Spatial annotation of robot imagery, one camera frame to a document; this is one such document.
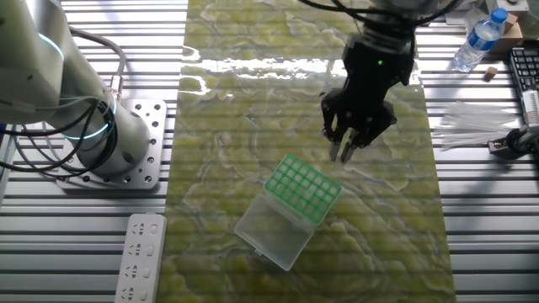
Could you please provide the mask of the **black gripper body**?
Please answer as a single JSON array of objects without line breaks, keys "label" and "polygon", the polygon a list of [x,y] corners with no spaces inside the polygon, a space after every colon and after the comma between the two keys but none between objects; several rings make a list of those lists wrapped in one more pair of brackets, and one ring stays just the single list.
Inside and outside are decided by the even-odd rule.
[{"label": "black gripper body", "polygon": [[397,122],[385,103],[387,91],[397,83],[407,85],[414,60],[415,28],[367,27],[348,38],[343,54],[347,71],[340,124],[361,127]]}]

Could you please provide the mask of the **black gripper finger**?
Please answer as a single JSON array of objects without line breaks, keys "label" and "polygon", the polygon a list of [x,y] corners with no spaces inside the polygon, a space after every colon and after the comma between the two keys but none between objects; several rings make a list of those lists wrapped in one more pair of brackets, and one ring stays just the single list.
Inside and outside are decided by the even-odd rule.
[{"label": "black gripper finger", "polygon": [[345,120],[342,120],[344,90],[333,88],[327,93],[322,93],[320,97],[323,113],[322,133],[330,141],[329,159],[335,162],[344,133],[348,130]]},{"label": "black gripper finger", "polygon": [[340,161],[347,163],[355,153],[355,150],[369,146],[389,126],[395,125],[398,119],[394,114],[391,103],[384,101],[382,109],[378,113],[366,116],[358,126],[350,133],[348,141],[340,156]]}]

